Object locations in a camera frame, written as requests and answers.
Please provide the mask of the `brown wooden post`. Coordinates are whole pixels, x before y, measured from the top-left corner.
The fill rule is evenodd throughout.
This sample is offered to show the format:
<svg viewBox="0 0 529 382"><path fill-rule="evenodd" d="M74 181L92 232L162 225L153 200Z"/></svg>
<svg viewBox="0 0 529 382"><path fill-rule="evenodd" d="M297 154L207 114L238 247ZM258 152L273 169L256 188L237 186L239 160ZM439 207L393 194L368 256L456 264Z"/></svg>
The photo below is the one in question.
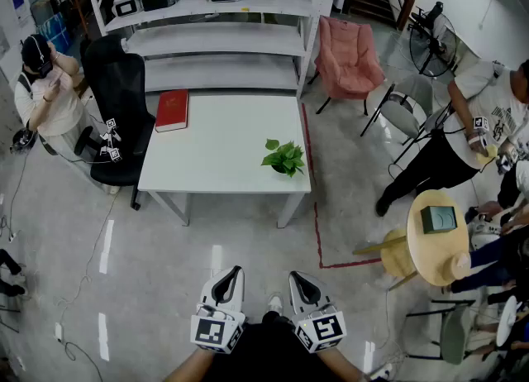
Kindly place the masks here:
<svg viewBox="0 0 529 382"><path fill-rule="evenodd" d="M401 7L401 11L397 19L397 29L399 31L403 31L405 29L405 26L407 25L407 21L412 13L412 9L414 7L415 1L416 0L404 0L403 5Z"/></svg>

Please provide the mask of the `person's left forearm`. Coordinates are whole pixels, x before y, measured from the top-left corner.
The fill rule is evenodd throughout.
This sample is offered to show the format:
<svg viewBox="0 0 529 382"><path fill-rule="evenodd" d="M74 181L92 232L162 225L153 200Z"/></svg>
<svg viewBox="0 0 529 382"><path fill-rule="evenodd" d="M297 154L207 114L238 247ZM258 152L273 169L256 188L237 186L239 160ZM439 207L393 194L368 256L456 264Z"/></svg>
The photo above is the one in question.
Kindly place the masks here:
<svg viewBox="0 0 529 382"><path fill-rule="evenodd" d="M202 382L212 366L214 357L213 351L199 347L163 382Z"/></svg>

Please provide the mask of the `black round device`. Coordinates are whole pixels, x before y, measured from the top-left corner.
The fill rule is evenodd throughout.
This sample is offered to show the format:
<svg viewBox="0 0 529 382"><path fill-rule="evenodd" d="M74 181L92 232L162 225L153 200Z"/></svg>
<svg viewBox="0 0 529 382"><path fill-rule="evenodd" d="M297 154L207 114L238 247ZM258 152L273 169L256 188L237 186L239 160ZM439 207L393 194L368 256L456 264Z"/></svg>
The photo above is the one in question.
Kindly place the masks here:
<svg viewBox="0 0 529 382"><path fill-rule="evenodd" d="M22 128L17 131L12 137L12 145L10 152L12 154L24 154L30 151L36 142L38 133Z"/></svg>

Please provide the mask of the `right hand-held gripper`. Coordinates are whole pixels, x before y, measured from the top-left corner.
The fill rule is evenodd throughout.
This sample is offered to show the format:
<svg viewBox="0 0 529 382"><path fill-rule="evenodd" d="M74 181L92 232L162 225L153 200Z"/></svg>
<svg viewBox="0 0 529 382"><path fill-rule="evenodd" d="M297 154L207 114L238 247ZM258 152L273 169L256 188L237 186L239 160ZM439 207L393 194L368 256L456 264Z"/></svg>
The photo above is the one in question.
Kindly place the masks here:
<svg viewBox="0 0 529 382"><path fill-rule="evenodd" d="M343 312L331 300L327 286L319 279L301 272L288 275L290 302L294 310L293 333L308 353L318 353L337 346L346 336ZM330 301L322 305L303 305L305 301Z"/></svg>

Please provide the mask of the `red hardcover book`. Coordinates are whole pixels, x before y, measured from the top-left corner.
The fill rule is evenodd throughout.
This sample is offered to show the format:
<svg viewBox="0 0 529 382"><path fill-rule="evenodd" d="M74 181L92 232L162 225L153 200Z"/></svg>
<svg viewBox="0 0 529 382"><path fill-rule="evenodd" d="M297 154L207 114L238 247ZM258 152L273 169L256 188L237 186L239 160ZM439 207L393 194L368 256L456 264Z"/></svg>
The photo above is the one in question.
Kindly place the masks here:
<svg viewBox="0 0 529 382"><path fill-rule="evenodd" d="M188 90L166 91L160 95L155 130L166 132L188 126Z"/></svg>

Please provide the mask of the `black office chair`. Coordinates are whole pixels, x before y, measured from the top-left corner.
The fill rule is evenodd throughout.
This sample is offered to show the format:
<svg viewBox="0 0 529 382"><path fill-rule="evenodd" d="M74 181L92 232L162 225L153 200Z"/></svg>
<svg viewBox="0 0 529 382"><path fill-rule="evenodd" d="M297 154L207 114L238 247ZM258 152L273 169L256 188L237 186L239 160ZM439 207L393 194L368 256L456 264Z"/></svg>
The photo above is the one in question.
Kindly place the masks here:
<svg viewBox="0 0 529 382"><path fill-rule="evenodd" d="M105 126L114 118L122 141L108 142L104 139L107 131L97 141L93 139L95 127L90 126L83 130L74 152L79 157L95 154L88 161L93 180L112 187L131 186L131 207L138 210L138 183L155 125L145 102L145 62L140 55L124 50L119 35L108 35L88 46L82 65ZM122 160L111 162L108 155L100 154L102 146L118 148Z"/></svg>

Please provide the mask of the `grey padded chair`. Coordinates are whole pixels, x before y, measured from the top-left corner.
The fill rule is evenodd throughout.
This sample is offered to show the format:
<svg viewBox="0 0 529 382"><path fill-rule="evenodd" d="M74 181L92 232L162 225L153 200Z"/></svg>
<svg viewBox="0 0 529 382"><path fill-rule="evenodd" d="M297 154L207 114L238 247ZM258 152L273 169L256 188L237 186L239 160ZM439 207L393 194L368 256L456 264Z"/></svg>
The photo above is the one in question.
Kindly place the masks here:
<svg viewBox="0 0 529 382"><path fill-rule="evenodd" d="M431 344L439 348L438 356L424 356L406 353L406 357L424 361L444 361L451 365L460 365L466 358L467 343L470 334L470 308L474 300L435 300L432 304L448 304L448 308L428 312L408 313L406 318L424 317L431 315L441 316L441 329L439 341Z"/></svg>

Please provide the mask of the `person's black clothing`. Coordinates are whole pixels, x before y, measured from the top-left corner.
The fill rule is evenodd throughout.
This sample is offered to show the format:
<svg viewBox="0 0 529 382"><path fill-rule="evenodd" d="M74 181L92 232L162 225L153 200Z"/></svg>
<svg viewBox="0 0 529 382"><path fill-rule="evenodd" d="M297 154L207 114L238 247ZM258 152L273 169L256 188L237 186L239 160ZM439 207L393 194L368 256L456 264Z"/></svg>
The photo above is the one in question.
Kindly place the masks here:
<svg viewBox="0 0 529 382"><path fill-rule="evenodd" d="M229 355L216 354L202 382L341 382L307 352L291 322L276 312L245 327Z"/></svg>

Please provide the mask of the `person's right forearm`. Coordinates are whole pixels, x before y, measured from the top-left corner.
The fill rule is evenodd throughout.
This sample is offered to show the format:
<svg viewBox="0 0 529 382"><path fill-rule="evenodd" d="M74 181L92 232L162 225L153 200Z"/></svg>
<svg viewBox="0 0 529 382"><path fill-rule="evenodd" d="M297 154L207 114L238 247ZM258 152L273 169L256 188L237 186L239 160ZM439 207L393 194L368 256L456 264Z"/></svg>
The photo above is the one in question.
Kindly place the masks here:
<svg viewBox="0 0 529 382"><path fill-rule="evenodd" d="M342 382L371 382L371 379L349 362L337 348L319 351L317 356Z"/></svg>

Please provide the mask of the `black standing fan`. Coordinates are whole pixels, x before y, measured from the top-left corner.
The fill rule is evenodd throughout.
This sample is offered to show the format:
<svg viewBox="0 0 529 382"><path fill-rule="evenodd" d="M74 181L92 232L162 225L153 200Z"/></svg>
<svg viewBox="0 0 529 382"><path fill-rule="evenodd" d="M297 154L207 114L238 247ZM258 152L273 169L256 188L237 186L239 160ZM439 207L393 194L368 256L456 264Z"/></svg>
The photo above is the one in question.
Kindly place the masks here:
<svg viewBox="0 0 529 382"><path fill-rule="evenodd" d="M408 24L409 52L419 74L435 78L451 69L455 63L458 38L450 20L439 14L435 20L420 19Z"/></svg>

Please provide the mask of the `white round disc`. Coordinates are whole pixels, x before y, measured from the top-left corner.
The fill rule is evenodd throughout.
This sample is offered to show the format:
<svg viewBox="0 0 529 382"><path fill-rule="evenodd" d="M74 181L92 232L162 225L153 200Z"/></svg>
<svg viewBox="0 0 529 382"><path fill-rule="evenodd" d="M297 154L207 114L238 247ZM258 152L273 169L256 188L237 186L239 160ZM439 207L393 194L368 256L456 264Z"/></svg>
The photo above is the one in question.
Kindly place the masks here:
<svg viewBox="0 0 529 382"><path fill-rule="evenodd" d="M517 320L517 299L514 295L510 296L503 308L498 329L496 332L496 346L502 346L506 343L512 327Z"/></svg>

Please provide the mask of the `green potted plant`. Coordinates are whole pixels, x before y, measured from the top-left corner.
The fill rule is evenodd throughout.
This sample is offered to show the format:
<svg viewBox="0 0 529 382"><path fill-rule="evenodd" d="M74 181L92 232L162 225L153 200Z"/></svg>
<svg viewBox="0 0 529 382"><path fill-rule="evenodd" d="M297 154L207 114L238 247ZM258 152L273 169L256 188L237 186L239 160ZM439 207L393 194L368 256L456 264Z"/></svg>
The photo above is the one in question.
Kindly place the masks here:
<svg viewBox="0 0 529 382"><path fill-rule="evenodd" d="M262 159L262 166L270 166L277 173L286 174L290 178L296 173L303 174L305 163L301 146L295 145L293 141L281 145L278 140L268 139L265 148L269 154Z"/></svg>

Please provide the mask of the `white metal shelving unit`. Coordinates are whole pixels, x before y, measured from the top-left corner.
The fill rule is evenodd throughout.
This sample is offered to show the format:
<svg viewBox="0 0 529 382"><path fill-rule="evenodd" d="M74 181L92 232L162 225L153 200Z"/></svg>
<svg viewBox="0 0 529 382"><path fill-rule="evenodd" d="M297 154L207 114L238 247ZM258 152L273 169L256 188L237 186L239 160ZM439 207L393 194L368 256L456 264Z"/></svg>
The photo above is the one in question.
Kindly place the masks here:
<svg viewBox="0 0 529 382"><path fill-rule="evenodd" d="M90 0L98 29L145 62L145 90L249 89L300 94L318 22L333 0L178 0L115 17Z"/></svg>

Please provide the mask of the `white extension socket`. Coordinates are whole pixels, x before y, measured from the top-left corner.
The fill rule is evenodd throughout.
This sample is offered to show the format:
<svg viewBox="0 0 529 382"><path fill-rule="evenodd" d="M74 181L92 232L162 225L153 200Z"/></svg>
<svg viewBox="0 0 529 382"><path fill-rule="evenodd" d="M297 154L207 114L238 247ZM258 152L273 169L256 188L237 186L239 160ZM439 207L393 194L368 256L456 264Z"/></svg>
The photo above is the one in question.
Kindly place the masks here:
<svg viewBox="0 0 529 382"><path fill-rule="evenodd" d="M390 382L390 375L393 370L393 364L392 363L386 363L385 365L382 365L377 370L374 370L369 374L369 378L371 382Z"/></svg>

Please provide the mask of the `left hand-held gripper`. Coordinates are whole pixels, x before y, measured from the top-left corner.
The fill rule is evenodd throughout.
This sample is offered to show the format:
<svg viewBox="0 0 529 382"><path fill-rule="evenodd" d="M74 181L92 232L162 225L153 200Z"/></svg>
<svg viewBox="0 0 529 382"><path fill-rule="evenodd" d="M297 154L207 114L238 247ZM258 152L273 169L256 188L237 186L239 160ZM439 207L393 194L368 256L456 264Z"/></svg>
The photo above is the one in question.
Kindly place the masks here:
<svg viewBox="0 0 529 382"><path fill-rule="evenodd" d="M245 273L239 266L222 270L205 283L201 303L191 316L190 341L199 348L231 354L241 339L246 316L224 306L244 301Z"/></svg>

